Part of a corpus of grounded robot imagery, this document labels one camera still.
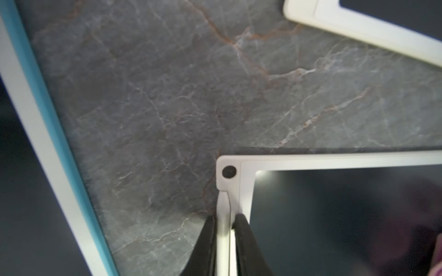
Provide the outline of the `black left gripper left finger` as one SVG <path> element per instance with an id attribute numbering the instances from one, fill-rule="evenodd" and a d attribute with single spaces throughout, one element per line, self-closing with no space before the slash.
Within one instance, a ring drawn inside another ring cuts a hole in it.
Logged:
<path id="1" fill-rule="evenodd" d="M 214 276 L 216 257 L 216 217 L 208 216 L 181 276 Z"/>

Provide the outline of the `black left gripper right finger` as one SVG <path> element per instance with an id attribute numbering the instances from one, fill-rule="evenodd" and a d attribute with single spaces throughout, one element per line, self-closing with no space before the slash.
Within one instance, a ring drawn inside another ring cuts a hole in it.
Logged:
<path id="1" fill-rule="evenodd" d="M 233 224 L 236 238 L 237 273 L 239 276 L 272 276 L 244 214 L 237 214 Z"/>

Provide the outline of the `white drawing tablet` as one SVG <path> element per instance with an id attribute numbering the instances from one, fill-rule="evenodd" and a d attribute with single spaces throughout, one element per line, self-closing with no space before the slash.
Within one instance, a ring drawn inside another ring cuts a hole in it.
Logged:
<path id="1" fill-rule="evenodd" d="M 220 276 L 237 214 L 273 276 L 427 276 L 442 234 L 440 151 L 226 155 L 216 186 Z"/>
<path id="2" fill-rule="evenodd" d="M 284 16 L 440 67 L 441 1 L 285 1 Z"/>

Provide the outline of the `pink microfiber cloth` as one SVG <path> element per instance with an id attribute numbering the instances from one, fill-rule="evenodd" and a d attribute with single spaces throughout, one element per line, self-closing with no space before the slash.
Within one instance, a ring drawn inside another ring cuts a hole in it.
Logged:
<path id="1" fill-rule="evenodd" d="M 439 234 L 436 239 L 435 249 L 432 255 L 430 270 L 428 276 L 442 275 L 442 235 Z"/>

